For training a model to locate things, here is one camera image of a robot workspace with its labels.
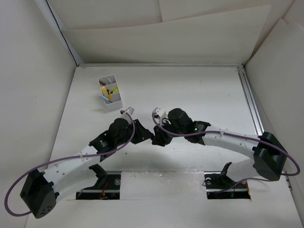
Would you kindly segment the pale yellow highlighter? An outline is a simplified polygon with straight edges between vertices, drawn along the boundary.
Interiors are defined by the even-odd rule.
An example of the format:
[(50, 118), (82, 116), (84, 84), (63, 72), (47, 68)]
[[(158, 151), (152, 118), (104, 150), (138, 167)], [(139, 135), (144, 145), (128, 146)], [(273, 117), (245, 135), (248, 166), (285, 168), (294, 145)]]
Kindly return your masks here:
[(102, 91), (102, 94), (103, 94), (103, 95), (108, 95), (108, 91), (107, 91), (107, 89), (106, 89), (105, 86), (102, 86), (102, 87), (101, 87), (101, 91)]

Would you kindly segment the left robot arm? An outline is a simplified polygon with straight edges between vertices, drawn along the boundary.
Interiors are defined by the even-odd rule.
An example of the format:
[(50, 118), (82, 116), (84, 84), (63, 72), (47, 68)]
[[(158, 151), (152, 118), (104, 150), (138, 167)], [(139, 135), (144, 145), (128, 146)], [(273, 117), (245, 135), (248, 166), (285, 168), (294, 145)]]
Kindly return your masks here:
[(117, 118), (109, 129), (92, 140), (78, 158), (55, 163), (46, 170), (30, 172), (20, 196), (37, 219), (46, 216), (63, 198), (82, 189), (105, 185), (107, 172), (100, 162), (112, 155), (119, 146), (141, 143), (154, 135), (138, 120), (134, 123)]

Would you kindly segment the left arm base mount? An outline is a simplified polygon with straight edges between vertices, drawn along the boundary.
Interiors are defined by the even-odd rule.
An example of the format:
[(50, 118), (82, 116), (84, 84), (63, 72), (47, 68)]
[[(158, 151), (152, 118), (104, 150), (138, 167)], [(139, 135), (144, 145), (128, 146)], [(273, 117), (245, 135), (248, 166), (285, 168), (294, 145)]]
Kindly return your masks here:
[(119, 200), (121, 176), (120, 171), (106, 172), (99, 164), (91, 166), (95, 172), (96, 183), (76, 193), (76, 200)]

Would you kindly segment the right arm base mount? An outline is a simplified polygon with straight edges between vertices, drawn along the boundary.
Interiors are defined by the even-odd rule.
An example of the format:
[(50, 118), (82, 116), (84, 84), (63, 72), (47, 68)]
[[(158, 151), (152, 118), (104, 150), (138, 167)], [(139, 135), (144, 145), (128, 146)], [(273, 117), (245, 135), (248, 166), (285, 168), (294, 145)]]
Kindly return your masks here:
[(202, 186), (206, 188), (208, 200), (251, 199), (248, 184), (246, 182), (240, 183), (234, 188), (230, 188), (236, 184), (235, 181), (227, 176), (228, 168), (231, 164), (232, 162), (226, 163), (222, 171), (204, 172)]

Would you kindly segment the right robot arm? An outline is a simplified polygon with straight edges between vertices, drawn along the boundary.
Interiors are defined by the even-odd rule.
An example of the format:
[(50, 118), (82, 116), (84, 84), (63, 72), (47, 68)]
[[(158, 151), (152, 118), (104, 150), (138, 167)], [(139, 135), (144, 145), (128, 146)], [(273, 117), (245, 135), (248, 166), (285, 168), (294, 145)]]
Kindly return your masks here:
[(152, 120), (155, 123), (152, 143), (155, 145), (165, 146), (174, 137), (183, 137), (190, 143), (219, 147), (246, 156), (243, 161), (225, 164), (219, 176), (225, 187), (255, 177), (278, 181), (282, 176), (287, 153), (269, 132), (259, 136), (233, 133), (208, 122), (194, 121), (180, 108), (168, 113), (155, 108)]

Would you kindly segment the light blue pen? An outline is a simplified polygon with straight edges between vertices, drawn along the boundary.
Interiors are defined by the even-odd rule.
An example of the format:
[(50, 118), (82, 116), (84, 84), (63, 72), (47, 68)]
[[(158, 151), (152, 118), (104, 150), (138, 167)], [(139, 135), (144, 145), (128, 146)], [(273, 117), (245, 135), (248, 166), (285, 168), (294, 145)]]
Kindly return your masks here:
[(112, 103), (112, 101), (111, 101), (111, 100), (109, 100), (108, 98), (106, 98), (106, 97), (105, 97), (105, 96), (103, 96), (103, 95), (99, 95), (99, 97), (100, 97), (101, 99), (103, 99), (105, 102), (109, 103), (109, 104), (111, 104), (111, 103)]

